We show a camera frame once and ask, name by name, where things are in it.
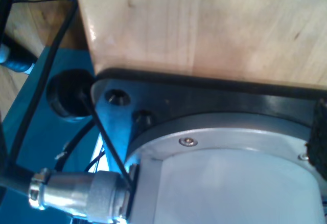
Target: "silver connector plug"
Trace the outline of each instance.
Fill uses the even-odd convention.
[[[116,172],[51,172],[43,169],[32,178],[29,202],[33,208],[52,207],[90,222],[111,223],[124,218],[126,184]]]

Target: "bolt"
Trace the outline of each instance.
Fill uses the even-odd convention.
[[[180,138],[179,139],[179,143],[182,146],[187,146],[187,147],[191,147],[191,146],[196,146],[198,144],[197,140],[194,140],[192,138]]]
[[[106,93],[105,98],[110,104],[117,106],[129,105],[131,102],[128,94],[120,89],[109,90]]]
[[[309,160],[309,157],[306,153],[302,153],[298,156],[298,159],[299,160],[302,160],[302,161],[308,161]]]

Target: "countersunk hole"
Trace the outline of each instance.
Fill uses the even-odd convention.
[[[111,89],[105,94],[105,98],[111,105],[125,106],[131,103],[128,94],[121,89]]]

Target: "wood grain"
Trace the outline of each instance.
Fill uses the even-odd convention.
[[[327,0],[79,0],[110,67],[327,87]]]

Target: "black mounting plate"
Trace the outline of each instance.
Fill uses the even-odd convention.
[[[250,113],[310,127],[318,99],[327,91],[280,85],[108,69],[91,95],[122,160],[130,141],[157,124],[202,113]],[[117,170],[108,158],[112,170]]]

